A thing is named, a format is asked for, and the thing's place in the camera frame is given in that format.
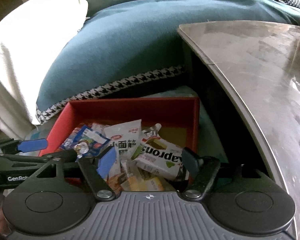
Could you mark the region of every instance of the open red box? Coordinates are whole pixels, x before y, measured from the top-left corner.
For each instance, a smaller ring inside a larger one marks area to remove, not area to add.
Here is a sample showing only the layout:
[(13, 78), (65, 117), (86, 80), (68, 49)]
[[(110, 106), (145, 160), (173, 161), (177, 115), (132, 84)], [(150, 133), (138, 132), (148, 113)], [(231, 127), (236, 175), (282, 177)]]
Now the open red box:
[(114, 125), (141, 119), (142, 128), (162, 125), (165, 140), (197, 150), (199, 98), (127, 98), (70, 101), (58, 117), (48, 147), (40, 156), (55, 152), (81, 122)]

